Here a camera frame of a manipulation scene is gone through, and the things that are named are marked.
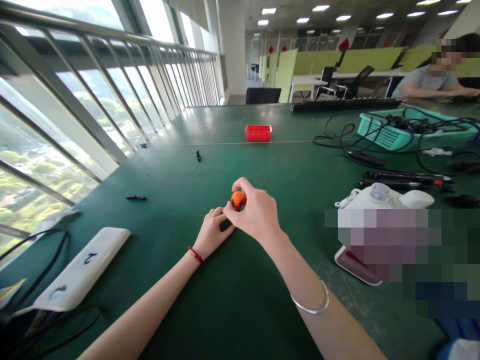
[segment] right hand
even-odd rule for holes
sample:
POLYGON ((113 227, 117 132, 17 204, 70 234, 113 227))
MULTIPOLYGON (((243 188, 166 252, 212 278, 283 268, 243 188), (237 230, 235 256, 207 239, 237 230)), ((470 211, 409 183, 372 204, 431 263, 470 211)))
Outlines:
POLYGON ((283 231, 280 228, 275 199, 266 191, 254 188, 244 177, 235 181, 231 190, 235 192, 239 188, 245 197, 245 209, 235 211, 230 201, 223 209, 231 223, 257 240, 263 247, 281 238, 283 231))

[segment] red basket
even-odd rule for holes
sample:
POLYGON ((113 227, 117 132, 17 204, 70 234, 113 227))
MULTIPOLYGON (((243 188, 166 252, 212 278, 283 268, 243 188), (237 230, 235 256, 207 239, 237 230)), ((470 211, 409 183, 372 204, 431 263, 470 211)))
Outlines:
POLYGON ((247 125, 245 133, 247 141, 270 141, 272 127, 270 125, 247 125))

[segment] teal basket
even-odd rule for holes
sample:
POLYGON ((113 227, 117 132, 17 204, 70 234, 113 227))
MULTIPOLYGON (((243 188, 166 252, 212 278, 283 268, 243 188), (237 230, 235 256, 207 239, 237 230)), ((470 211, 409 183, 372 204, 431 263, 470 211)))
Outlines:
MULTIPOLYGON (((395 110, 383 110, 383 111, 372 111, 371 114, 377 114, 381 117, 385 117, 387 115, 400 115, 403 116, 405 109, 395 109, 395 110)), ((452 116, 445 116, 438 112, 423 110, 424 113, 430 114, 436 118, 443 119, 443 120, 455 120, 457 117, 452 116)), ((440 122, 440 120, 425 115, 424 113, 417 111, 413 107, 409 107, 408 110, 405 112, 406 119, 427 119, 429 124, 434 124, 440 122)), ((375 116, 371 116, 365 113, 360 114, 361 122, 360 126, 358 127, 357 133, 361 136, 364 136, 367 133, 371 133, 370 135, 366 136, 365 138, 374 141, 375 137, 377 136, 378 131, 374 131, 379 129, 382 124, 385 123, 385 120, 382 118, 376 118, 375 116)), ((468 139, 471 139, 475 135, 477 135, 477 129, 467 123, 460 123, 459 126, 462 128, 466 128, 467 130, 464 131, 452 131, 452 132, 443 132, 437 134, 429 134, 424 135, 421 139, 421 150, 428 150, 431 148, 448 148, 459 143, 463 143, 468 139)), ((446 125, 442 127, 444 130, 458 130, 458 127, 455 125, 446 125)), ((404 147, 410 141, 412 135, 408 131, 404 131, 398 129, 393 126, 385 126, 382 130, 380 130, 380 135, 375 140, 375 144, 381 146, 390 151, 396 151, 404 147)), ((413 141, 406 146, 405 148, 399 150, 398 152, 409 152, 417 150, 417 144, 419 142, 420 135, 414 134, 413 141)))

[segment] orange object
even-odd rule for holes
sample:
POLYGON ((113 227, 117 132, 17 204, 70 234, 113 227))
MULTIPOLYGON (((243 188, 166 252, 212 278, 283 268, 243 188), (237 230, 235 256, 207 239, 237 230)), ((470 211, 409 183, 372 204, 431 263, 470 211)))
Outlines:
POLYGON ((241 191, 235 191, 231 195, 231 205, 235 209, 240 209, 242 206, 245 205, 245 198, 241 191))

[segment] handrail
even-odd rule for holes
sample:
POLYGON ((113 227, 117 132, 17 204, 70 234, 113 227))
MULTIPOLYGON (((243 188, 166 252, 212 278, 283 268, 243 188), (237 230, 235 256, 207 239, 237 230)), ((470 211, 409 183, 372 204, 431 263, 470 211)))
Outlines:
POLYGON ((217 55, 214 52, 188 47, 172 42, 162 42, 151 36, 133 34, 126 31, 115 30, 109 27, 94 25, 89 22, 73 20, 68 17, 53 15, 47 12, 33 10, 31 8, 0 1, 0 22, 10 25, 32 25, 44 30, 68 30, 78 36, 107 37, 122 42, 133 42, 143 45, 156 45, 162 48, 177 49, 208 55, 217 55))

